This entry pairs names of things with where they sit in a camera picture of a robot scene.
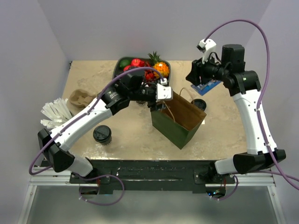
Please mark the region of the black paper coffee cup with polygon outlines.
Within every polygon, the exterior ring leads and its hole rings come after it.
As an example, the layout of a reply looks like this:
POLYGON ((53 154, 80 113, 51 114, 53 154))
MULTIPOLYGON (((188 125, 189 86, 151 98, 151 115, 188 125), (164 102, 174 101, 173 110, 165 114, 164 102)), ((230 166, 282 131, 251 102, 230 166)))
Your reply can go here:
POLYGON ((106 138, 94 138, 94 140, 104 146, 109 145, 112 142, 112 137, 108 136, 106 138))

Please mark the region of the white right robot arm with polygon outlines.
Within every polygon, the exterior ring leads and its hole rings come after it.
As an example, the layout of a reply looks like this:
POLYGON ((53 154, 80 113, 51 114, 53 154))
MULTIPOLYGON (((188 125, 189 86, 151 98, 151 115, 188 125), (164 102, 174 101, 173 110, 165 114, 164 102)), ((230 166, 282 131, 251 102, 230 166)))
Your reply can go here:
POLYGON ((228 89, 241 116, 246 135, 247 151, 231 158, 218 160, 208 171, 208 178, 219 183, 225 174, 246 174, 271 168, 276 162, 286 158, 285 150, 278 149, 270 133, 267 120, 258 99, 261 85, 255 71, 245 70, 245 48, 240 44, 227 44, 222 47, 222 55, 212 57, 216 43, 207 40, 197 48, 203 57, 192 62, 191 72, 186 80, 195 86, 212 80, 221 81, 228 89))

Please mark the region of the brown and green paper bag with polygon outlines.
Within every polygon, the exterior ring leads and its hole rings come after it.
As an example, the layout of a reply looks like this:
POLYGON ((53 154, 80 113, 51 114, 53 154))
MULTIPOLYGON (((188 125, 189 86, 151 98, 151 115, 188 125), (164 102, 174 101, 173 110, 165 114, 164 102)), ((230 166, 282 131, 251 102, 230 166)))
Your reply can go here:
POLYGON ((162 103, 161 110, 152 110, 152 125, 179 149, 195 135, 206 113, 181 94, 173 93, 173 99, 162 103))

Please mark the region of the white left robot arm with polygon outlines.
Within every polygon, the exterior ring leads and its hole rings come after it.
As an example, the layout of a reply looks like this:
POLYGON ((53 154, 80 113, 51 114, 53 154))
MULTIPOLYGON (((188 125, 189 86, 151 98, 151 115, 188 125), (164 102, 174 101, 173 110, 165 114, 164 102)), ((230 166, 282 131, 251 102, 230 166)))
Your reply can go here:
POLYGON ((71 154, 71 147, 97 124, 127 108, 131 101, 143 101, 150 109, 158 110, 158 103, 173 98, 166 78, 146 84, 144 72, 139 67, 119 74, 81 112, 51 131, 44 128, 38 132, 40 153, 50 168, 57 173, 65 170, 77 173, 86 183, 96 180, 97 172, 91 162, 71 154))

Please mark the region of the black plastic cup lid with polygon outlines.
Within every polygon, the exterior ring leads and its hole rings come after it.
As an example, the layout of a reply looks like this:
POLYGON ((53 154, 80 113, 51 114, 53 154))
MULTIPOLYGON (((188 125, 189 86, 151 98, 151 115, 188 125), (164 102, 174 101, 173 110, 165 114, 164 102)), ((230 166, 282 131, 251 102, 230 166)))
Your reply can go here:
POLYGON ((112 131, 106 125, 97 126, 93 131, 93 138, 106 138, 108 136, 112 136, 112 131))

